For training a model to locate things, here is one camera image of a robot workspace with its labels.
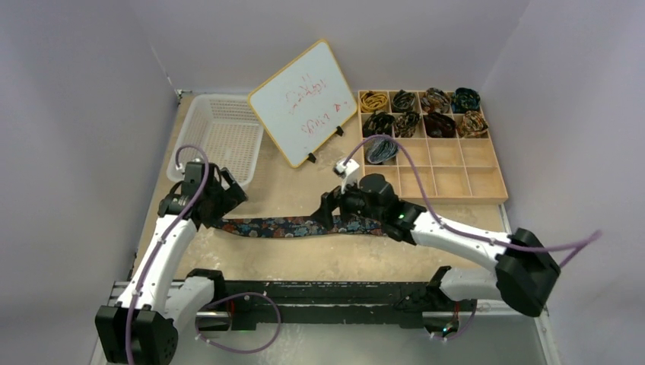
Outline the navy floral patterned tie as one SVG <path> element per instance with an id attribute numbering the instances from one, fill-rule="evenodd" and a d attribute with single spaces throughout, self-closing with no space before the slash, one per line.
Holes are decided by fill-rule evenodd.
<path id="1" fill-rule="evenodd" d="M 330 228 L 323 226 L 311 217 L 267 217 L 267 218 L 222 218 L 213 228 L 237 236 L 251 238 L 300 238 L 330 234 L 385 236 L 379 222 L 369 218 L 350 216 L 343 220 L 340 215 L 332 215 Z"/>

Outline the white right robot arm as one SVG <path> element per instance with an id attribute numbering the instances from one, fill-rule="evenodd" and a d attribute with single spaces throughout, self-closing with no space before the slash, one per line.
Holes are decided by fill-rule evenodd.
<path id="1" fill-rule="evenodd" d="M 427 299 L 436 309 L 458 300 L 501 300 L 518 313 L 538 317 L 561 274 L 533 232 L 522 228 L 494 232 L 434 217 L 426 207 L 400 199 L 380 174 L 322 194 L 312 218 L 330 229 L 335 209 L 342 221 L 353 217 L 376 221 L 393 240 L 439 249 L 477 264 L 473 270 L 449 268 L 429 286 Z"/>

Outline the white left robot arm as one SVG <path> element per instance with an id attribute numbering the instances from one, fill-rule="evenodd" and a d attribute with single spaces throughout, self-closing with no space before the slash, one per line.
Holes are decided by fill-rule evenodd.
<path id="1" fill-rule="evenodd" d="M 230 171 L 215 163 L 187 163 L 183 180 L 160 201 L 148 249 L 115 303 L 101 306 L 95 326 L 107 362 L 169 364 L 179 334 L 197 310 L 219 310 L 223 278 L 196 269 L 185 284 L 173 278 L 200 227 L 213 227 L 248 196 Z"/>

